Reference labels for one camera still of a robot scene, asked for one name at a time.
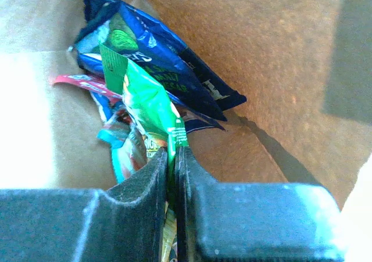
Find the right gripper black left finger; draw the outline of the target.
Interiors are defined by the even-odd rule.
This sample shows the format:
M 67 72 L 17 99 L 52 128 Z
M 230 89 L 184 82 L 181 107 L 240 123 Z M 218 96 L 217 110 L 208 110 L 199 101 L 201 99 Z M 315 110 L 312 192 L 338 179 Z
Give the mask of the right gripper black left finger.
M 101 189 L 1 190 L 2 261 L 159 261 L 167 152 Z

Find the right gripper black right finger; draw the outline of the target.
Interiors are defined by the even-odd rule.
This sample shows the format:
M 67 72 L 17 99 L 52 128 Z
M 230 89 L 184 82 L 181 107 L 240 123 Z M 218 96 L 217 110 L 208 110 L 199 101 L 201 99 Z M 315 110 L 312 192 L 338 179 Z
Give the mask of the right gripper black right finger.
M 228 183 L 178 150 L 179 261 L 344 261 L 340 210 L 322 186 Z

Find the yellow green fruit snack bag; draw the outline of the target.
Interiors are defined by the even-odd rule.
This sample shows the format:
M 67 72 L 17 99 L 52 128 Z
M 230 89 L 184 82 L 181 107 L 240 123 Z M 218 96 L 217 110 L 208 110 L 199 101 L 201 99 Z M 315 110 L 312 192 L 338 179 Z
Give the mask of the yellow green fruit snack bag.
M 99 44 L 107 87 L 123 89 L 123 103 L 132 121 L 158 146 L 167 148 L 167 209 L 163 228 L 162 261 L 169 261 L 176 237 L 177 149 L 188 146 L 184 121 L 163 85 L 127 57 Z

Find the dark blue chips bag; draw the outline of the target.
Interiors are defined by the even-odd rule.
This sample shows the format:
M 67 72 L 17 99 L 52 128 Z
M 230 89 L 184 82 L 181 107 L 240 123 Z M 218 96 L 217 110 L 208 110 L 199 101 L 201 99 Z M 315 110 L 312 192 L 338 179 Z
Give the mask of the dark blue chips bag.
M 121 0 L 84 0 L 84 5 L 87 25 L 74 43 L 82 69 L 103 76 L 103 43 L 142 67 L 176 103 L 209 121 L 226 121 L 225 110 L 246 102 L 160 20 Z

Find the brown paper bag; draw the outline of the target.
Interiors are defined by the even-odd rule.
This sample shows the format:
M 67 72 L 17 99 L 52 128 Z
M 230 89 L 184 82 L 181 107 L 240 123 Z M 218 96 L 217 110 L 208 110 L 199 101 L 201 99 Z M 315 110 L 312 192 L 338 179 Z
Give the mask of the brown paper bag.
M 325 186 L 344 210 L 371 205 L 371 125 L 326 114 L 343 0 L 124 0 L 159 17 L 248 101 L 224 130 L 189 135 L 226 182 Z M 90 94 L 51 86 L 79 68 L 68 47 L 83 0 L 1 0 L 1 187 L 110 188 L 109 146 Z

